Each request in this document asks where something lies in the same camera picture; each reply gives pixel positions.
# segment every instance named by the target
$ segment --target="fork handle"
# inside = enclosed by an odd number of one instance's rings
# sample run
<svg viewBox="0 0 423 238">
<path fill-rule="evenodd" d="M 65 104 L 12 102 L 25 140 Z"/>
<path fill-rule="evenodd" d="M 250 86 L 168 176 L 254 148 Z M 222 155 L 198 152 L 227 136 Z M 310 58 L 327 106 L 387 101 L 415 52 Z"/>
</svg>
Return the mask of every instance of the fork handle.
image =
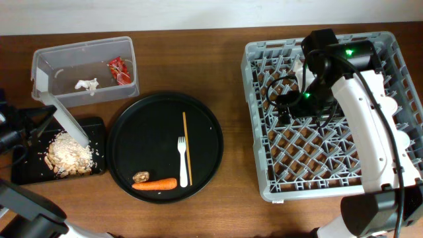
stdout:
<svg viewBox="0 0 423 238">
<path fill-rule="evenodd" d="M 185 152 L 180 153 L 179 184 L 183 188 L 185 188 L 188 185 L 188 177 L 186 175 L 186 165 L 185 165 Z"/>
</svg>

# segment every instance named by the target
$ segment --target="white fork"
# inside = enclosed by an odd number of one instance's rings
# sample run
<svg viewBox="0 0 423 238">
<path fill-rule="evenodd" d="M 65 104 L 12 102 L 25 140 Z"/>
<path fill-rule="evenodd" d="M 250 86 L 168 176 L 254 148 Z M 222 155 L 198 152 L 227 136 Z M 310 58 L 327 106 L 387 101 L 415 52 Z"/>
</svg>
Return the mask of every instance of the white fork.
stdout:
<svg viewBox="0 0 423 238">
<path fill-rule="evenodd" d="M 186 143 L 185 143 L 184 136 L 180 136 L 178 138 L 178 150 L 180 153 L 179 184 L 181 187 L 185 188 L 188 185 L 188 176 L 186 175 L 186 165 L 185 165 Z"/>
</svg>

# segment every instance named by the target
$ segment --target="red candy packet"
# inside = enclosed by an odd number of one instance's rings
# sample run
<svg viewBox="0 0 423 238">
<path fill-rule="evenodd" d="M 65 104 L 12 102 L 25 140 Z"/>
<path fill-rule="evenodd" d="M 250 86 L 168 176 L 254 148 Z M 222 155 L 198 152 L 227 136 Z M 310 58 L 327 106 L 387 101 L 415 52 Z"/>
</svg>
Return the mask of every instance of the red candy packet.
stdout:
<svg viewBox="0 0 423 238">
<path fill-rule="evenodd" d="M 128 68 L 120 56 L 110 61 L 107 66 L 110 68 L 113 78 L 115 78 L 119 85 L 127 85 L 131 83 Z"/>
</svg>

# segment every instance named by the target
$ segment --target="carrot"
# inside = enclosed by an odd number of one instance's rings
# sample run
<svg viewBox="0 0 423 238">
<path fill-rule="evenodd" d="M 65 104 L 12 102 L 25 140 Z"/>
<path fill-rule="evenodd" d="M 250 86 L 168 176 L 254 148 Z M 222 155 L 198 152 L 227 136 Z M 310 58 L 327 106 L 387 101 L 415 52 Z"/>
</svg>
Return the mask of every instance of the carrot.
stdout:
<svg viewBox="0 0 423 238">
<path fill-rule="evenodd" d="M 136 190 L 171 190 L 178 186 L 176 178 L 166 178 L 153 182 L 138 182 L 132 185 Z"/>
</svg>

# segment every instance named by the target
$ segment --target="gray dish rack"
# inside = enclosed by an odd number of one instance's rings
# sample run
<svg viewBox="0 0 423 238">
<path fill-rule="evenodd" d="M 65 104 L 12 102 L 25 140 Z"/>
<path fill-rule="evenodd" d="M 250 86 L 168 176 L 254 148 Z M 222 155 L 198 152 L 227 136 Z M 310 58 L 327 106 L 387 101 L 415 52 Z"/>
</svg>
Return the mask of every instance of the gray dish rack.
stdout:
<svg viewBox="0 0 423 238">
<path fill-rule="evenodd" d="M 410 136 L 408 155 L 423 174 L 423 108 L 394 35 L 369 32 L 336 37 L 340 43 L 370 40 L 375 46 L 383 66 L 385 92 L 399 105 L 394 121 Z M 266 102 L 267 85 L 287 75 L 295 61 L 304 60 L 302 40 L 251 42 L 245 46 L 241 63 L 260 195 L 273 203 L 363 192 L 360 161 L 345 118 L 333 120 L 323 129 L 311 118 L 281 126 L 275 108 Z M 281 80 L 269 95 L 289 90 L 298 90 L 295 80 Z"/>
</svg>

